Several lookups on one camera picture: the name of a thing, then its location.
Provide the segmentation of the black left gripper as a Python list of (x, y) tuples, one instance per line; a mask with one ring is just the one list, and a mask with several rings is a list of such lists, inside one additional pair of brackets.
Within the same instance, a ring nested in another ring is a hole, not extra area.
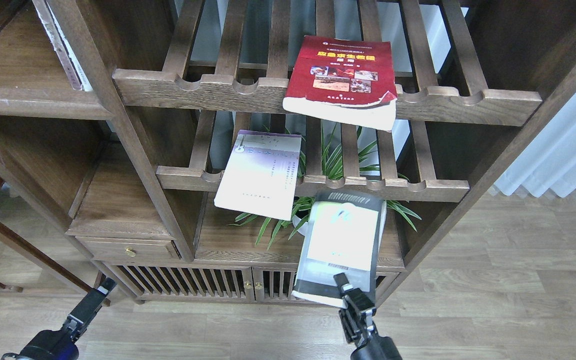
[(5, 353), (2, 360), (77, 360), (79, 349), (75, 342), (86, 332), (101, 309), (103, 301), (116, 287), (112, 278), (90, 290), (66, 317), (60, 330), (42, 330), (37, 333), (20, 353)]

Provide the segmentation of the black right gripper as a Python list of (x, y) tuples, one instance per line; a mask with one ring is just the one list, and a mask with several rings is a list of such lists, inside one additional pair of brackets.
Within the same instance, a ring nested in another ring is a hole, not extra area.
[(391, 337), (374, 335), (377, 332), (373, 321), (377, 312), (374, 301), (354, 287), (345, 273), (333, 278), (344, 303), (338, 312), (343, 334), (346, 342), (358, 347), (350, 354), (350, 360), (402, 360)]

